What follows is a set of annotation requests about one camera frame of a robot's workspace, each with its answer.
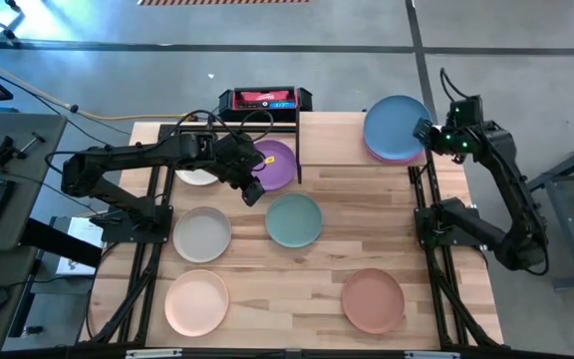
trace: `gray desk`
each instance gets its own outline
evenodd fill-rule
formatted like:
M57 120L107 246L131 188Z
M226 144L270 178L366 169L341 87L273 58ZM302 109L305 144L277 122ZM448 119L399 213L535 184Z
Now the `gray desk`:
M66 118L63 116L0 113L0 143L9 136L19 149L33 139L32 132L46 139L45 144L36 144L29 150L27 159L6 164L6 170L10 174L42 182L48 172L44 157L57 148L65 127ZM0 179L16 183L0 216L0 250L10 250L19 242L41 186L26 179L7 176L0 176Z
M11 174L43 181L48 171L44 156L55 150L66 126L66 119L52 115L0 113L0 142L10 136L22 147L37 132L47 140L46 144L31 149L26 160L12 160L6 165ZM39 193L40 185L25 179L4 178L17 183L16 188L0 217L0 284L27 280L33 267L37 249L17 247L26 221ZM13 316L18 308L24 285L15 286L11 298L0 310L0 349L8 334Z

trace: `concrete floor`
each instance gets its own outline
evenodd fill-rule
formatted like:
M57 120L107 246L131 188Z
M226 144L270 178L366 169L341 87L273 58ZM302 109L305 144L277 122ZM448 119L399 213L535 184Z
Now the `concrete floor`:
M147 8L138 7L137 0L18 2L23 17L19 19L0 3L0 20L14 23L22 39L218 45L414 44L404 0ZM574 48L574 0L416 0L415 5L425 46ZM512 132L517 160L526 175L537 176L573 151L574 57L427 55L426 60L438 122L443 121L448 102L437 74L440 67L446 67L463 91L483 95L488 119ZM104 115L211 109L223 90L246 86L305 87L314 94L318 111L360 111L391 94L423 97L414 54L0 50L0 66L53 96ZM0 106L47 112L31 97L14 93L14 101ZM73 117L73 121L114 145L127 142L127 136L81 118ZM131 122L112 125L127 131L132 127ZM92 140L68 127L59 149L92 145ZM482 216L508 225L506 210L488 172L471 163L465 169ZM51 185L58 186L59 181L56 174L47 177ZM551 285L554 278L574 275L574 265L548 200L542 191L536 197L544 203L543 211L549 218L552 268L546 276L534 277L509 272L488 256L500 324L505 342L515 348L574 354L574 289L555 292ZM53 206L48 203L55 202L62 205L59 213L49 210ZM104 208L98 202L92 206ZM44 188L33 216L48 221L52 215L85 211ZM40 296L38 301L49 302L56 312L78 313L82 310L80 299ZM46 323L47 332L9 340L7 349L74 342L80 325L77 315L56 316L53 311L36 309L28 324Z

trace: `gray plate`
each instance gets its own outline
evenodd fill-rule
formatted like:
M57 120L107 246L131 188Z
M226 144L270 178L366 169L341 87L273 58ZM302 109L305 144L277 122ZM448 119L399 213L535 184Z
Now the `gray plate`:
M231 241L231 224L220 210L202 206L178 220L173 233L174 248L180 256L204 263L218 258Z

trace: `stack of plates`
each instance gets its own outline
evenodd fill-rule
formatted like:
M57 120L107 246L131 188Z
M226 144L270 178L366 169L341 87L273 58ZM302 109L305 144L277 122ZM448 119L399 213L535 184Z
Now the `stack of plates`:
M389 96L378 101L365 116L363 140L369 152L378 160L406 164L424 151L414 138L419 119L430 119L429 110L409 96Z

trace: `desk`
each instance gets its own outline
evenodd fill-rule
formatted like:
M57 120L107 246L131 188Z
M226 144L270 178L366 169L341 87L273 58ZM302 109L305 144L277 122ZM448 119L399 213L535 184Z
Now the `desk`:
M168 242L163 246L156 279L148 347L229 347L308 349L437 349L438 339L431 303L425 254L417 244L413 210L417 206L406 167L383 166L371 158L333 156L328 151L342 139L357 138L364 114L302 113L301 162L303 183L294 179L287 187L269 192L247 207L240 191L226 184L190 186L174 180L171 204L174 222L185 212L210 205L231 221L233 240L218 259L204 264L182 259ZM332 129L323 134L317 126ZM135 123L131 144L156 141L160 123ZM294 146L293 134L272 134ZM315 151L326 151L316 154ZM319 159L334 164L321 165ZM461 166L448 158L435 158L442 197L470 201ZM145 195L150 170L124 171L121 187ZM156 193L162 191L162 178ZM264 214L273 199L289 191L313 197L324 216L318 240L305 248L284 248L274 243L264 228ZM114 314L128 287L135 246L120 244L100 267L92 295L91 326L94 332ZM470 248L453 249L462 301L486 332L500 341L501 332L484 261ZM354 271L376 267L391 273L406 297L405 320L385 335L365 334L344 317L340 306L343 282ZM183 337L167 324L163 313L165 294L181 274L204 268L220 275L230 292L229 311L212 333ZM138 302L131 326L134 335L140 316ZM453 315L446 306L449 333L454 337Z
M61 116L0 113L0 143L8 135L15 141L15 147L21 148L33 138L33 131L46 139L45 144L30 149L26 160L12 160L6 169L13 175L43 181L48 171L44 156L55 150L65 126L66 119ZM18 247L17 243L24 232L41 185L27 179L0 178L16 183L0 217L0 284L9 284L27 280L37 257L36 248ZM18 310L22 293L28 290L23 285L13 287L8 303L0 310L0 349Z

